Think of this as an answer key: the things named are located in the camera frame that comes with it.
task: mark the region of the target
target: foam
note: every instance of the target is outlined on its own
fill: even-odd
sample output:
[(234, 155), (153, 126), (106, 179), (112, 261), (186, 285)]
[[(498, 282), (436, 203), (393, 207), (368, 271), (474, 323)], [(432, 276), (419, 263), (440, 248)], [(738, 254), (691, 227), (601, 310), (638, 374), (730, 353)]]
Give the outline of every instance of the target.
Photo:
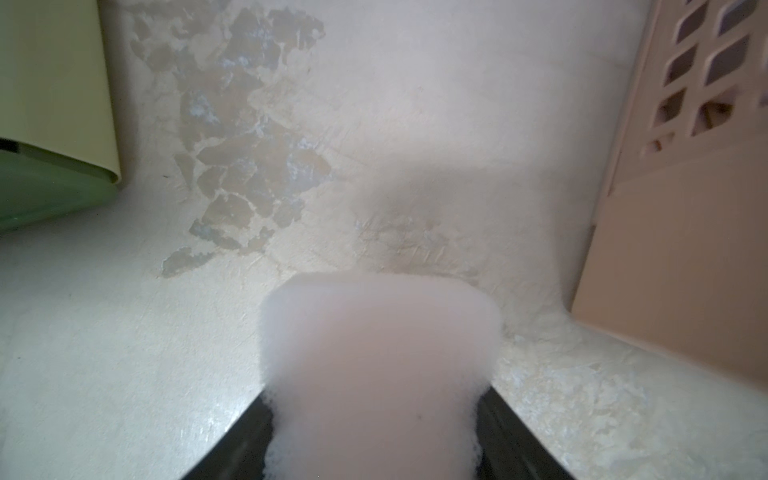
[(262, 307), (270, 480), (469, 480), (501, 320), (456, 280), (314, 273)]

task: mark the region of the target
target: green object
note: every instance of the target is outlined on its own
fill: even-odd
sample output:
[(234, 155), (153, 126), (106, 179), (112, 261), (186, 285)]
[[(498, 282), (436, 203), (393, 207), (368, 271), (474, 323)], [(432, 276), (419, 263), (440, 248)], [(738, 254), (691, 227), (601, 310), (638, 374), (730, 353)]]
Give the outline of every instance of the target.
[(23, 144), (0, 150), (0, 231), (100, 205), (117, 193), (103, 168)]
[(119, 179), (96, 0), (0, 0), (0, 230), (104, 203)]

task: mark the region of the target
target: speckled countertop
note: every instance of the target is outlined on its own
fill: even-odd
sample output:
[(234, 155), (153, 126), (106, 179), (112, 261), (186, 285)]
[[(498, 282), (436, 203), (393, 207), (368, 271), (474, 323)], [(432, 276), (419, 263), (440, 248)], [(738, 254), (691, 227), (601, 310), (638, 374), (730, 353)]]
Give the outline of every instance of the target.
[(647, 0), (103, 2), (125, 182), (0, 237), (0, 478), (183, 474), (295, 272), (454, 276), (581, 480), (768, 478), (768, 397), (574, 324)]

